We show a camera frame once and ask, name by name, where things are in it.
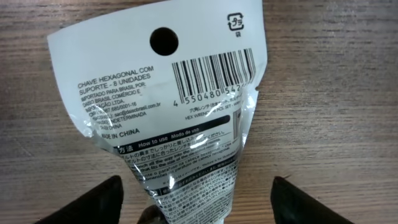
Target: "brown wood grain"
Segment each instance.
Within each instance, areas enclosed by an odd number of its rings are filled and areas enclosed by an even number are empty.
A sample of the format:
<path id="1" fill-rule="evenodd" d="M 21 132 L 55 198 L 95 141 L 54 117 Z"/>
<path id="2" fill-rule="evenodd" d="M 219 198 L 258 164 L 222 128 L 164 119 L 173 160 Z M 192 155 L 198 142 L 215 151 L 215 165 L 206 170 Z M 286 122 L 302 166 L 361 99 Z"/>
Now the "brown wood grain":
<path id="1" fill-rule="evenodd" d="M 0 2 L 0 223 L 32 223 L 121 175 L 121 223 L 146 195 L 72 125 L 46 36 L 152 1 Z M 266 0 L 269 63 L 239 167 L 232 223 L 273 223 L 272 178 L 355 223 L 398 222 L 398 1 Z"/>

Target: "product packaging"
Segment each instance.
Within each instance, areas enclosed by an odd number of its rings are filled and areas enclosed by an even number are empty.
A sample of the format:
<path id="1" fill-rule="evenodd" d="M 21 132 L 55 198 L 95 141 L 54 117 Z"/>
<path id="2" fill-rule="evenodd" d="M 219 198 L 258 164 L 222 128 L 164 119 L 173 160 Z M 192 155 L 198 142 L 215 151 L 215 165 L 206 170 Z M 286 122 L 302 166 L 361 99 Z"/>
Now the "product packaging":
<path id="1" fill-rule="evenodd" d="M 174 0 L 48 36 L 77 129 L 122 157 L 170 224 L 230 213 L 267 65 L 261 0 Z"/>

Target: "dark object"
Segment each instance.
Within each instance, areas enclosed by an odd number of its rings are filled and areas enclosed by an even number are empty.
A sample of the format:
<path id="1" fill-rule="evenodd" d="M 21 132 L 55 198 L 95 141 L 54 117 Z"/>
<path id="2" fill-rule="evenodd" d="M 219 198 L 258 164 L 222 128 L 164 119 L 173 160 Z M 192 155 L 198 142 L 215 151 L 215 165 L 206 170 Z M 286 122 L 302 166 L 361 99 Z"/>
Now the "dark object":
<path id="1" fill-rule="evenodd" d="M 113 176 L 36 224 L 118 224 L 122 204 L 122 180 Z"/>
<path id="2" fill-rule="evenodd" d="M 161 27 L 156 29 L 150 37 L 150 46 L 159 55 L 168 56 L 178 48 L 178 37 L 169 28 Z"/>
<path id="3" fill-rule="evenodd" d="M 353 224 L 281 177 L 275 177 L 271 204 L 276 224 Z"/>

